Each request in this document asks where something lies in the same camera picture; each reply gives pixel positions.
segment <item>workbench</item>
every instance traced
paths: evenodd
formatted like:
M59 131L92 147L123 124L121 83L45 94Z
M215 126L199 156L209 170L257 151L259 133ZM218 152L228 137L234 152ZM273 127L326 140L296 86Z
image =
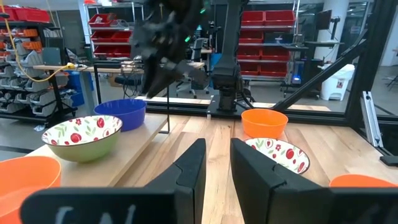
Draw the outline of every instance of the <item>workbench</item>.
M298 110L312 108L303 105L293 107ZM324 106L317 106L316 109L328 111ZM146 124L140 129L158 130L155 126L162 124L164 117L162 119L161 116L164 115L147 115ZM149 124L150 119L157 124ZM114 151L125 152L123 145L128 143L134 152L138 146L133 143L139 142L139 147L146 145L139 153L130 153L133 159L112 159L112 154L109 158L90 164L72 163L65 169L66 161L55 156L47 146L42 146L28 156L51 156L60 160L63 166L62 186L142 187L168 168L196 139L205 138L207 167L202 223L244 223L229 165L231 138L249 138L243 133L241 122L172 115L170 130L170 134L153 134L150 142L145 144L139 134L125 137L128 133L122 133L125 136L118 140L118 148ZM310 167L303 176L319 185L326 187L331 179L342 174L366 174L398 183L398 168L387 167L379 161L381 154L351 128L288 123L280 139L307 153ZM120 161L126 160L129 162L123 163L123 169L120 168Z
M202 68L205 64L203 62L190 62L189 65L200 69ZM132 67L132 62L131 61L125 61L122 63L123 70L121 68L97 68L97 72L102 72L102 73L131 73L133 70ZM49 71L56 71L62 66L56 66L56 65L36 65L33 66L34 69L41 69L41 70L49 70ZM78 67L74 69L74 71L78 72L94 72L94 67ZM135 74L142 74L144 73L143 70L138 70L134 69ZM80 83L81 83L81 92L83 93L83 98L85 100L85 107L86 107L86 113L87 115L93 115L94 114L94 107L98 104L93 98L93 94L91 92L91 80L87 75L80 75Z

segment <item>red storage bin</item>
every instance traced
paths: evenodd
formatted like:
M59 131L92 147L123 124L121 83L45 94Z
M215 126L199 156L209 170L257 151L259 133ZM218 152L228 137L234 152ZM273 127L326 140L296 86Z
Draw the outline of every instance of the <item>red storage bin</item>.
M114 51L114 56L115 57L130 57L130 46L123 46L123 47L118 47Z
M105 57L114 57L114 54L113 54L114 51L115 51L114 46L103 46L103 45L100 45L100 46L95 48L94 55L96 57L99 57L99 56L102 56L102 55L105 56Z
M259 65L256 63L240 63L242 75L258 75Z
M95 22L97 18L102 18L101 22ZM90 27L110 27L111 23L115 21L116 15L113 13L108 14L95 14L89 21Z
M17 21L18 20L18 15L17 12L15 11L15 7L9 7L9 6L4 6L4 10L7 14L10 15L10 18L8 18L8 21Z
M262 26L264 25L263 11L247 11L243 12L242 26Z
M259 60L261 57L261 49L258 47L239 47L236 54L237 59L253 59Z
M260 75L269 77L285 77L287 74L286 63L262 63L260 64Z
M287 62L289 57L289 51L283 47L265 47L261 51L262 60L279 60Z
M294 11L276 10L265 11L265 26L292 26L294 25Z
M29 21L29 22L50 22L50 16L46 10L36 8L15 8L14 9L18 21Z
M119 31L113 34L112 40L117 43L128 43L131 31Z
M242 30L239 36L239 43L262 43L264 33L256 30Z
M113 42L112 36L114 35L114 31L95 31L91 36L91 40L94 43L109 43Z

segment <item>white container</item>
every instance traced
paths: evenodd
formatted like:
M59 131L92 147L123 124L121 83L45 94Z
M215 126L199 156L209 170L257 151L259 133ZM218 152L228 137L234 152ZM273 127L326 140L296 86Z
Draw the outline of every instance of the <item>white container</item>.
M326 81L322 83L321 99L340 100L344 99L348 82L352 79L355 71L354 65L346 65Z

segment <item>floral bowl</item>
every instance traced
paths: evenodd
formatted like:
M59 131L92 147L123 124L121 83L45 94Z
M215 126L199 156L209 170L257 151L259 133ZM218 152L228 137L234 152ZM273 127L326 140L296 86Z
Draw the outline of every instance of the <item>floral bowl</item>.
M296 174L302 174L310 167L307 154L288 142L269 138L254 138L245 142Z
M99 115L60 123L42 135L42 140L58 157L72 162L88 162L109 153L119 137L122 121Z

